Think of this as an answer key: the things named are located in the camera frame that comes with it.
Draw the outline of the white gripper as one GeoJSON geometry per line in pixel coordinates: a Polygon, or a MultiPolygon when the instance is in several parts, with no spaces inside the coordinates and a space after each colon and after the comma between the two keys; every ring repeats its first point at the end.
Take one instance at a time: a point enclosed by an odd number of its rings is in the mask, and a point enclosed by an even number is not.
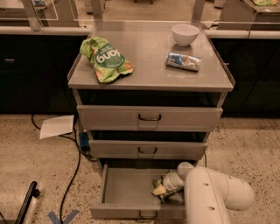
{"type": "Polygon", "coordinates": [[[173,191],[183,187],[185,179],[178,175],[176,171],[169,171],[163,179],[163,185],[158,185],[152,192],[154,196],[162,195],[168,191],[173,191]]]}

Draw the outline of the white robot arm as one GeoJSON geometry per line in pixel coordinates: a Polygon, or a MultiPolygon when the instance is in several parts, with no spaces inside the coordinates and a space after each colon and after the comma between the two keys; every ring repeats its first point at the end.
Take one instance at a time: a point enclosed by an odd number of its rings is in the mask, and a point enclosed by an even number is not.
{"type": "Polygon", "coordinates": [[[231,224],[228,209],[244,211],[254,202],[254,191],[243,179],[188,162],[153,181],[152,194],[162,202],[184,191],[187,224],[231,224]]]}

